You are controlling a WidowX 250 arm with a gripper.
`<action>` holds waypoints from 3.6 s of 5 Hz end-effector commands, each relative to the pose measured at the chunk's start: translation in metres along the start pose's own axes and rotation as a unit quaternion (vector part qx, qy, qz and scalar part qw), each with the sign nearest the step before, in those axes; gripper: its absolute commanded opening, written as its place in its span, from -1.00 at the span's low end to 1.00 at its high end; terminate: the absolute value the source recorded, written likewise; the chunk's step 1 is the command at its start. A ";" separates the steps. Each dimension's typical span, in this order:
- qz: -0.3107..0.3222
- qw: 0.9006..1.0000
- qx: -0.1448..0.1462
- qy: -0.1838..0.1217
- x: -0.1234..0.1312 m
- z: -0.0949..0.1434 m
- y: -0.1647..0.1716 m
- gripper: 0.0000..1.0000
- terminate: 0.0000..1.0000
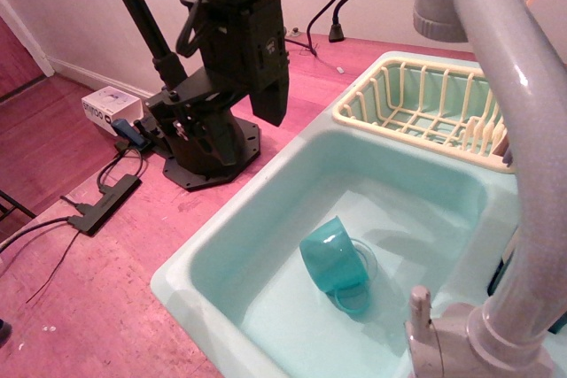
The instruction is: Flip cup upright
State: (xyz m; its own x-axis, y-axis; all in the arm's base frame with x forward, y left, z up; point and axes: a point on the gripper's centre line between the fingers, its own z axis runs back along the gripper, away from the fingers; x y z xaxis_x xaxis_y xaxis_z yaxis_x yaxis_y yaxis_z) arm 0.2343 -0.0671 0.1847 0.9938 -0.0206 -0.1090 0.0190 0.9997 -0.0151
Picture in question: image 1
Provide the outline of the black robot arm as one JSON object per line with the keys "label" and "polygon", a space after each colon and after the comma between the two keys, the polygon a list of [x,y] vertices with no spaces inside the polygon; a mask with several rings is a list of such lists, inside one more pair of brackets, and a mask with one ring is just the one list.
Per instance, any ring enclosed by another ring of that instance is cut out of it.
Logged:
{"label": "black robot arm", "polygon": [[175,50],[198,52],[205,69],[251,98],[253,114],[278,126],[287,112],[288,53],[281,0],[180,0],[189,11]]}

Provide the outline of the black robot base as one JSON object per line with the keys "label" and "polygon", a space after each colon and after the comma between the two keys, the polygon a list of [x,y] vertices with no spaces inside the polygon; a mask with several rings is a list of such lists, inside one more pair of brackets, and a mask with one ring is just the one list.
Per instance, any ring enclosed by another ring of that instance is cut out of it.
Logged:
{"label": "black robot base", "polygon": [[163,174],[188,191],[229,183],[260,155],[260,128],[230,108],[243,88],[199,68],[145,102],[135,128],[165,160]]}

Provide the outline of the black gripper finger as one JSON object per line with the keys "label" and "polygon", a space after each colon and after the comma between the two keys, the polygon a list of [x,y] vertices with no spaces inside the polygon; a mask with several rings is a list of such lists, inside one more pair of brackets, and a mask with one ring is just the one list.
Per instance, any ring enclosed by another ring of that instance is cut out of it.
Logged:
{"label": "black gripper finger", "polygon": [[254,116],[279,127],[287,112],[287,79],[279,79],[261,91],[251,92],[249,98]]}

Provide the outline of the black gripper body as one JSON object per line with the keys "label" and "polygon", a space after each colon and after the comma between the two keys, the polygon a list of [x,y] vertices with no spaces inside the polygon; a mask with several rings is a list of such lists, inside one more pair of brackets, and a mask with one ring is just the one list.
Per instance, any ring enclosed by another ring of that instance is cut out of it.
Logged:
{"label": "black gripper body", "polygon": [[214,31],[200,45],[205,66],[251,92],[287,79],[281,0],[252,0],[240,5],[205,4],[204,22]]}

